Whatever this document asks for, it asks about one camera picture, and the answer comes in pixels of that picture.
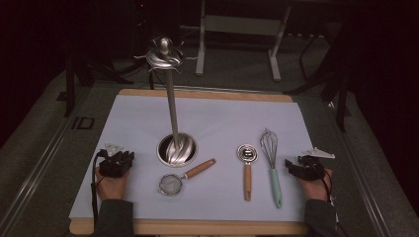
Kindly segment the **metal floor rail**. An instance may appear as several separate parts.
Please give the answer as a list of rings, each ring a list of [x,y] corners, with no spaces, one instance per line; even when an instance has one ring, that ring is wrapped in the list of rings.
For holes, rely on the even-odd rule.
[[[80,106],[84,103],[91,92],[90,88],[82,88],[76,94],[75,105],[70,109],[68,115],[63,118],[59,128],[55,131],[53,137],[49,140],[47,147],[42,151],[40,159],[37,161],[34,169],[28,174],[17,191],[13,202],[8,207],[0,220],[0,237],[9,237],[13,232],[16,222],[22,215],[33,194],[38,188],[49,163],[53,160],[59,146],[63,140],[64,134],[75,121],[76,114]]]
[[[334,129],[338,133],[341,147],[345,152],[345,160],[348,162],[348,169],[350,170],[352,180],[357,187],[358,195],[360,196],[364,208],[368,213],[369,220],[375,229],[377,237],[391,237],[390,231],[379,209],[371,186],[368,184],[367,177],[362,171],[362,166],[359,162],[359,157],[354,150],[354,145],[351,143],[348,133],[342,131],[336,121],[338,108],[332,102],[327,103],[326,108],[329,113],[329,118],[334,125]]]

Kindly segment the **white paper sheet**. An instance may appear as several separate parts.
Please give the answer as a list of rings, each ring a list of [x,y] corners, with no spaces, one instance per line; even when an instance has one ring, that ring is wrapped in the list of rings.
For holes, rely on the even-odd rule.
[[[158,190],[171,168],[157,157],[157,144],[171,131],[164,97],[116,97],[98,144],[114,143],[133,152],[127,200],[137,219],[194,219],[244,221],[301,221],[304,196],[285,166],[312,149],[303,116],[296,103],[251,102],[179,98],[178,125],[199,144],[196,164],[215,164],[186,180],[174,197]],[[282,204],[272,198],[269,164],[260,155],[252,165],[252,197],[243,195],[244,165],[236,155],[242,144],[260,145],[265,129],[278,137],[276,169]]]

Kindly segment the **person's left hand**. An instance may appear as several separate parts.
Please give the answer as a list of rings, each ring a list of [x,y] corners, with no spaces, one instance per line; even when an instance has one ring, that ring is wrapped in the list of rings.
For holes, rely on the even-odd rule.
[[[95,188],[101,200],[125,198],[128,172],[122,177],[111,178],[101,175],[100,169],[96,168],[95,175],[98,179]]]

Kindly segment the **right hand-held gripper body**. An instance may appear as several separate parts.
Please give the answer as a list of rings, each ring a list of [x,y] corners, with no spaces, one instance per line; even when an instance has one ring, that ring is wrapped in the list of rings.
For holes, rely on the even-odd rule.
[[[297,157],[298,166],[295,175],[305,181],[316,181],[323,178],[325,168],[320,162],[322,158],[334,159],[335,155],[317,147],[303,151],[302,155]]]

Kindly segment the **grey metal frame stand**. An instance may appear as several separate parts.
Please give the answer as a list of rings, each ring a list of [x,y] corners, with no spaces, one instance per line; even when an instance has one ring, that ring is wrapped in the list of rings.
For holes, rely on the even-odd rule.
[[[276,82],[282,80],[277,54],[293,8],[290,1],[285,0],[285,7],[279,20],[209,15],[206,11],[206,0],[200,0],[200,2],[200,24],[197,27],[199,31],[199,48],[195,69],[196,75],[202,76],[205,72],[206,32],[217,32],[274,37],[276,41],[268,50],[268,59],[273,80]]]

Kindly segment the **steel spoon with wooden handle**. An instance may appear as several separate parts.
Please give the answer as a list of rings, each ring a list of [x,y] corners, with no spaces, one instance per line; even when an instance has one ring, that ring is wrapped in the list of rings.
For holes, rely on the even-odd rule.
[[[258,158],[257,150],[254,146],[250,144],[242,144],[237,149],[237,157],[244,163],[244,182],[243,182],[244,199],[246,201],[250,201],[252,197],[252,167],[251,165]]]

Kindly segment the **steel utensil stand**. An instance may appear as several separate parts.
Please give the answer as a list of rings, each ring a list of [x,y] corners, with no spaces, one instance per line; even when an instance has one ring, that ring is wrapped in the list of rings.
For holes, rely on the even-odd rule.
[[[163,137],[157,145],[158,158],[169,167],[183,167],[192,162],[198,154],[198,142],[185,132],[180,132],[177,121],[173,72],[184,62],[185,55],[166,37],[156,39],[154,48],[136,59],[145,58],[149,71],[162,71],[168,100],[172,132]]]

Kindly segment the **person's right hand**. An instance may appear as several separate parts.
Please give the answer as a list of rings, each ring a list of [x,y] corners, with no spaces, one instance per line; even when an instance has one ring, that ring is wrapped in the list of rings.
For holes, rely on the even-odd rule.
[[[297,178],[296,180],[301,185],[306,199],[329,201],[332,191],[332,174],[333,172],[330,169],[326,169],[325,176],[320,180],[305,181],[300,178]]]

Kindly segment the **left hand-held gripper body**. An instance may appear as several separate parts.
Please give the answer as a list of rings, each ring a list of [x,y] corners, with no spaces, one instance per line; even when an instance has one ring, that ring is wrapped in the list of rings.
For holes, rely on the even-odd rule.
[[[113,143],[106,143],[105,149],[101,151],[104,160],[100,163],[100,174],[105,177],[122,177],[129,169],[128,157],[123,157],[124,147]]]

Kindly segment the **mesh strainer with wooden handle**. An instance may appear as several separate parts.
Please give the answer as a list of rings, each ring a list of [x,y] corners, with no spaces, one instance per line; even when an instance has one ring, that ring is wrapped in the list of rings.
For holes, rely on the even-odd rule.
[[[198,174],[213,166],[215,163],[216,160],[212,158],[192,168],[182,176],[176,174],[166,174],[160,179],[158,190],[164,196],[174,197],[183,189],[184,180],[188,180],[197,176]]]

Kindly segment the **whisk with mint handle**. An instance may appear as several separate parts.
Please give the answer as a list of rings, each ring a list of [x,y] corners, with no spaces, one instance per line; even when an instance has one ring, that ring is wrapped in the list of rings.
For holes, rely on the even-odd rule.
[[[272,189],[272,196],[273,201],[276,208],[282,207],[282,191],[278,177],[278,171],[276,169],[276,162],[277,162],[277,148],[278,148],[278,137],[277,135],[265,128],[261,138],[260,138],[260,145],[262,151],[269,163],[270,167],[270,181],[271,181],[271,189]]]

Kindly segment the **black stand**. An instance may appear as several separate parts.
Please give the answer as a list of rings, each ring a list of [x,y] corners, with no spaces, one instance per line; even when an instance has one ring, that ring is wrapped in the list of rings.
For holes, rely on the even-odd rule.
[[[298,58],[298,63],[306,83],[296,87],[295,89],[285,91],[286,95],[298,95],[319,84],[324,83],[325,86],[320,93],[320,98],[323,102],[329,105],[334,105],[336,108],[336,122],[342,132],[345,132],[345,111],[348,93],[349,71],[338,68],[337,59],[334,56],[337,54],[335,40],[338,38],[343,24],[337,22],[323,23],[320,25],[320,33],[315,35],[306,45]],[[312,43],[323,35],[324,39],[329,43],[323,59],[318,68],[307,76],[303,64],[303,55],[306,53]]]
[[[66,75],[66,91],[65,91],[65,102],[66,102],[66,111],[64,116],[67,118],[70,116],[72,111],[75,108],[75,77],[76,71],[79,71],[78,78],[81,81],[86,81],[87,79],[87,67],[92,66],[95,70],[98,70],[100,73],[111,78],[113,81],[116,81],[119,84],[131,84],[131,81],[128,81],[117,74],[115,70],[112,70],[106,67],[103,64],[93,60],[92,58],[82,55],[69,53],[66,55],[65,60],[65,75]]]

